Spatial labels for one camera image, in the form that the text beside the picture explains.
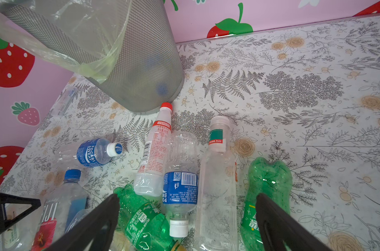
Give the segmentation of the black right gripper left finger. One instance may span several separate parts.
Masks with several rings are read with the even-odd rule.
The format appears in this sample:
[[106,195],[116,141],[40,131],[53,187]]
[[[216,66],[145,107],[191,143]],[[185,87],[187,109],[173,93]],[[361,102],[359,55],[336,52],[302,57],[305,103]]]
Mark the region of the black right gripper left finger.
[[116,194],[107,197],[68,233],[51,244],[48,251],[108,251],[119,216]]

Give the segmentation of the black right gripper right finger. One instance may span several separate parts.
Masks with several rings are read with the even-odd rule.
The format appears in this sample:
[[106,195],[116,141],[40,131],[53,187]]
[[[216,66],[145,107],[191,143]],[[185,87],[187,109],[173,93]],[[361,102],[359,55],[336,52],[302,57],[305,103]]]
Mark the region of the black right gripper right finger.
[[266,251],[330,251],[266,194],[256,197],[256,220]]

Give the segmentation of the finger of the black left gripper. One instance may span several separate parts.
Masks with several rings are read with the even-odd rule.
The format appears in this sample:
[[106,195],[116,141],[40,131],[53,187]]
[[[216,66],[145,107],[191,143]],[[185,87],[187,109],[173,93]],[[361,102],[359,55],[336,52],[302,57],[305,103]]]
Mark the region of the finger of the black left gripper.
[[[9,219],[6,214],[6,204],[12,205],[30,205],[29,208]],[[0,234],[5,232],[41,206],[40,199],[26,198],[5,193],[0,193]]]

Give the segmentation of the green Sprite bottle side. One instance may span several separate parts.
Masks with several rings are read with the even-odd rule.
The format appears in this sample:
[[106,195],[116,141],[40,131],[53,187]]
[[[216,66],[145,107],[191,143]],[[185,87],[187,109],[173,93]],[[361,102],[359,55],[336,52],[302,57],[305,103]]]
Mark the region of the green Sprite bottle side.
[[245,197],[241,235],[247,251],[262,251],[264,246],[256,220],[256,197],[260,193],[266,194],[289,214],[292,174],[284,162],[269,162],[258,157],[251,163],[248,177],[249,188]]

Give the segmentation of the clear bottle green label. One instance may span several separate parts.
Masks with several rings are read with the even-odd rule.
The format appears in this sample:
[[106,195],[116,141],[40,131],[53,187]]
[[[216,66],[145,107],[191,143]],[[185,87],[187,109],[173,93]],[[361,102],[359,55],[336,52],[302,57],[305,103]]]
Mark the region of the clear bottle green label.
[[237,181],[230,149],[230,120],[215,116],[201,160],[194,247],[198,251],[237,251]]

